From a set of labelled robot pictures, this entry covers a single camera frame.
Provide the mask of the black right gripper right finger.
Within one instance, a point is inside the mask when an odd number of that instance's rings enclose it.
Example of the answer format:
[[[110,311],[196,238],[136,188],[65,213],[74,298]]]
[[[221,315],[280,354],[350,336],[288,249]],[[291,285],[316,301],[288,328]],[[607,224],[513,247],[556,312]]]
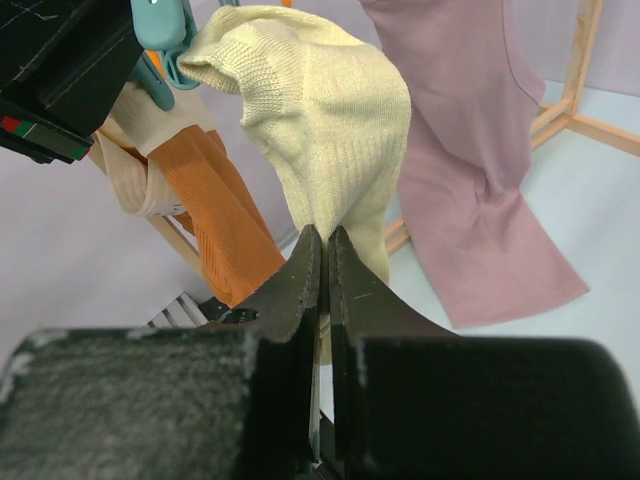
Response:
[[[328,247],[335,445],[351,479],[635,479],[639,418],[608,351],[462,337],[338,229]]]

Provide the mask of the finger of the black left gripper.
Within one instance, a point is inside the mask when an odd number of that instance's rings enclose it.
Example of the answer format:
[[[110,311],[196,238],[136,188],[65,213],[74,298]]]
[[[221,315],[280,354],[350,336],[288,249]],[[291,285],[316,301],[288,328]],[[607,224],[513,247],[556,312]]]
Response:
[[[2,147],[84,158],[142,52],[127,1],[2,2]]]

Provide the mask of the teal clothes peg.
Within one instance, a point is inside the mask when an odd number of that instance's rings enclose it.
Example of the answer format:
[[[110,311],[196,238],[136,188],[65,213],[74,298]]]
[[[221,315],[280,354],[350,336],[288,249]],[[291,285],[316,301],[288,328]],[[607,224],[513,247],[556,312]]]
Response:
[[[178,58],[191,46],[197,34],[196,23],[187,0],[131,0],[133,28],[145,51],[155,52],[160,66],[143,53],[130,80],[139,83],[164,111],[175,105],[170,86],[195,89],[199,83],[181,73]]]

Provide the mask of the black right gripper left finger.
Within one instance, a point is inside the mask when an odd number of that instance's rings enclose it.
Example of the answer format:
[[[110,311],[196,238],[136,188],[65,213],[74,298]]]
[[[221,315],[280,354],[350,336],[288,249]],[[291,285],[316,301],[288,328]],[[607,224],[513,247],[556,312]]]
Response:
[[[1,376],[5,479],[292,479],[314,458],[322,244],[220,324],[40,330]]]

